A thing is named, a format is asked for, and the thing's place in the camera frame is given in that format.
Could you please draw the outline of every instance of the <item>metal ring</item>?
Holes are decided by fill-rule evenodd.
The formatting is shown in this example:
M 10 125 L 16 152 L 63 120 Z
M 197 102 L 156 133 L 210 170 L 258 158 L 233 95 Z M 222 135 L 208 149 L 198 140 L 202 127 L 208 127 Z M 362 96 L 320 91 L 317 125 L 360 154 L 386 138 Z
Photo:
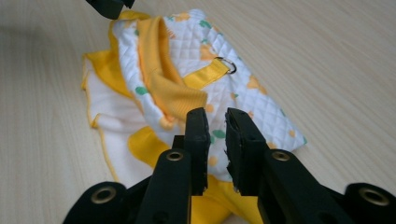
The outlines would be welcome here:
M 231 70 L 231 68 L 230 68 L 230 69 L 227 71 L 227 74 L 228 74 L 228 75 L 234 74 L 234 73 L 236 72 L 236 65 L 235 65 L 235 63 L 233 63 L 233 61 L 228 60 L 228 59 L 223 58 L 223 57 L 216 57 L 215 59 L 219 59 L 219 60 L 221 60 L 223 63 L 227 63 L 227 64 L 229 64 L 230 66 L 233 67 L 233 70 Z
M 116 197 L 117 191 L 111 186 L 106 186 L 99 188 L 95 193 L 91 196 L 91 201 L 93 203 L 108 203 L 114 197 Z
M 288 161 L 290 160 L 290 156 L 284 152 L 275 151 L 272 153 L 274 159 L 278 161 Z
M 387 206 L 389 204 L 389 199 L 376 190 L 362 188 L 359 189 L 359 194 L 364 200 L 369 203 L 373 203 L 379 206 Z
M 166 159 L 168 159 L 169 161 L 180 161 L 181 159 L 183 159 L 183 153 L 180 153 L 180 152 L 169 152 L 166 155 Z

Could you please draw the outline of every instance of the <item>metal d-ring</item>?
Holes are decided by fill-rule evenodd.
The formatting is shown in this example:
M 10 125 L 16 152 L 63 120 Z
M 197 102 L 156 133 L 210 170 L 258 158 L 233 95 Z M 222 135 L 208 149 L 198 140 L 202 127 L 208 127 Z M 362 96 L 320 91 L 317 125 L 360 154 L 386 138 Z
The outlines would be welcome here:
M 228 60 L 228 59 L 223 58 L 223 57 L 216 57 L 215 59 L 219 59 L 219 60 L 221 60 L 223 63 L 227 63 L 226 65 L 227 65 L 227 67 L 229 67 L 229 68 L 230 68 L 230 66 L 232 67 L 232 68 L 230 68 L 230 69 L 227 71 L 227 74 L 228 74 L 228 75 L 234 74 L 234 73 L 236 72 L 236 65 L 235 65 L 235 63 L 233 63 L 233 61 Z

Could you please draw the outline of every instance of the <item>yellow strap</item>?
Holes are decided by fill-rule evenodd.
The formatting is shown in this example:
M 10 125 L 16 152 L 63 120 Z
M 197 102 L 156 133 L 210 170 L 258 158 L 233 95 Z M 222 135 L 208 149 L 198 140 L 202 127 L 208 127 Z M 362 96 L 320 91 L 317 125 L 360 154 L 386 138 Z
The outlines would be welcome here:
M 215 58 L 208 66 L 186 75 L 183 80 L 186 86 L 197 90 L 220 79 L 229 71 L 229 67 Z

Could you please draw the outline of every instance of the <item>wood grain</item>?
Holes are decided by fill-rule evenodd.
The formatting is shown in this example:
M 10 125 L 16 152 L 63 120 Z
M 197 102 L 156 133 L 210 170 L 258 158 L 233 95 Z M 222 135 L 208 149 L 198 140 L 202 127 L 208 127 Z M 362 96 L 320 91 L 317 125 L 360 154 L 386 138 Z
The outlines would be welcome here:
M 320 183 L 396 194 L 396 2 L 136 0 L 200 8 L 308 139 L 295 153 Z M 81 55 L 108 48 L 85 1 L 0 2 L 0 223 L 60 223 L 112 180 L 80 89 Z M 241 223 L 228 220 L 228 223 Z

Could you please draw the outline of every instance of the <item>black plastic part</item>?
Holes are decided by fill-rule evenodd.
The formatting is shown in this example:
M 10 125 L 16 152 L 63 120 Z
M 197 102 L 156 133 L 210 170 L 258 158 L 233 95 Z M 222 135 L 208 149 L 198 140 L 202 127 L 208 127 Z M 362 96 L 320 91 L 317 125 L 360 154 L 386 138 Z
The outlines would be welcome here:
M 125 195 L 126 188 L 119 183 L 103 182 L 94 185 L 70 209 L 64 224 L 125 223 L 129 211 Z
M 263 153 L 270 149 L 246 112 L 228 108 L 225 117 L 227 156 L 230 161 L 227 169 L 233 177 L 233 185 L 242 196 L 257 196 Z
M 183 148 L 184 147 L 184 135 L 175 135 L 172 148 Z
M 183 149 L 163 152 L 140 206 L 137 224 L 190 223 L 191 155 Z
M 277 198 L 268 183 L 261 178 L 260 193 L 257 201 L 257 206 L 262 216 L 262 221 L 265 224 L 283 224 L 286 223 L 286 217 L 282 212 L 282 207 L 277 201 Z
M 354 223 L 292 153 L 265 151 L 262 170 L 266 184 L 259 197 L 265 208 L 263 217 L 269 217 L 265 223 L 281 223 L 271 219 L 270 206 L 281 208 L 286 223 Z M 269 192 L 277 204 L 267 201 Z
M 124 5 L 131 8 L 134 4 L 134 0 L 87 0 L 87 2 L 99 14 L 111 20 L 119 18 Z
M 210 147 L 209 127 L 203 108 L 187 114 L 183 149 L 191 154 L 191 195 L 203 195 L 207 189 L 207 155 Z
M 357 183 L 347 186 L 344 205 L 356 223 L 396 222 L 396 198 L 374 185 Z
M 140 204 L 143 202 L 150 180 L 151 176 L 127 189 L 125 200 L 127 200 L 129 215 L 126 223 L 136 222 L 137 214 L 140 211 Z

